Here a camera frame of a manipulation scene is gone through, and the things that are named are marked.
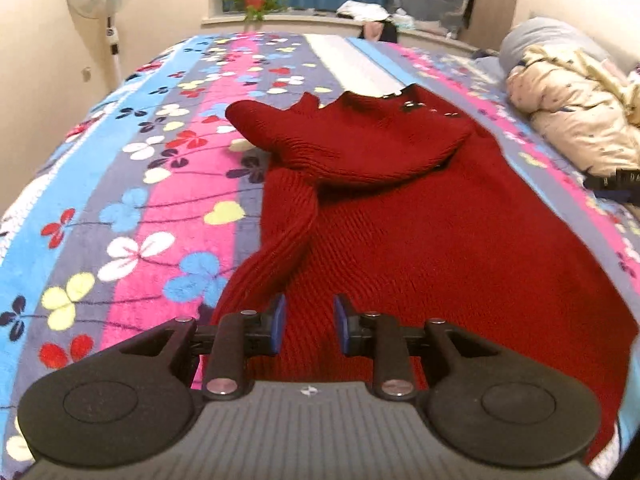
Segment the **blanket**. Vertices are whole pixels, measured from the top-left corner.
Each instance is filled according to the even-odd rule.
[[[0,478],[31,463],[16,408],[33,381],[171,317],[208,323],[258,249],[266,157],[225,119],[229,104],[289,108],[306,91],[328,105],[346,90],[381,96],[415,82],[492,133],[640,319],[638,220],[585,190],[471,60],[317,34],[203,34],[89,110],[2,217]],[[614,437],[591,464],[602,473],[640,424],[640,339],[633,352]]]
[[[306,94],[289,110],[243,101],[226,111],[273,161],[261,248],[231,277],[213,322],[284,292],[282,357],[257,375],[367,380],[338,352],[335,294],[409,325],[444,317],[587,384],[602,405],[601,449],[637,329],[584,244],[487,130],[420,86],[318,105]]]

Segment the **knit sweater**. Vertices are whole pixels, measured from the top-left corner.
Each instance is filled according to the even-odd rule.
[[[594,257],[513,172],[491,133],[412,85],[345,92],[318,108],[232,104],[229,121],[271,152],[262,245],[223,292],[212,322],[287,298],[282,353],[259,378],[370,380],[340,355],[332,305],[421,326],[441,317],[576,377],[612,435],[636,323]]]

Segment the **window sill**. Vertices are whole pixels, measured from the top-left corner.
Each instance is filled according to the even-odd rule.
[[[362,26],[362,22],[357,22],[347,18],[338,18],[337,16],[313,16],[309,13],[297,14],[295,12],[275,12],[273,14],[267,14],[264,17],[264,23],[267,24],[267,28],[273,28],[274,26],[285,27],[287,25],[306,25],[309,27],[308,32],[313,32],[314,26],[337,27],[341,30],[346,30],[346,32],[348,31],[351,34],[359,32],[360,27]],[[244,14],[241,12],[225,12],[218,16],[202,20],[203,27],[214,27],[216,25],[229,25],[234,27],[243,26]],[[421,26],[420,22],[417,23],[417,27],[418,28],[415,30],[399,29],[398,35],[400,43],[409,44],[409,46],[413,46],[416,40],[434,43],[465,57],[468,57],[469,54],[472,54],[477,50],[475,47],[472,47],[463,41],[452,40],[439,34],[428,32],[428,30],[424,30],[427,27]]]

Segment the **fan blades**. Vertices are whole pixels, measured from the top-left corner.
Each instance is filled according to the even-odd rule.
[[[90,0],[82,7],[79,7],[81,14],[85,17],[91,17],[93,15],[95,7],[100,3],[100,0]]]
[[[107,16],[113,16],[121,6],[122,0],[107,0]]]

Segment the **bed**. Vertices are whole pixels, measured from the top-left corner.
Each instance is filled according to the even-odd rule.
[[[414,82],[495,134],[640,319],[640,225],[585,191],[473,61],[338,36],[197,36],[94,107],[2,218],[2,478],[32,461],[16,407],[33,381],[175,316],[208,323],[234,269],[257,250],[266,158],[225,119],[231,102],[286,108],[306,91],[322,106],[345,89],[381,96]],[[633,354],[619,425],[596,469],[640,424],[638,344]]]

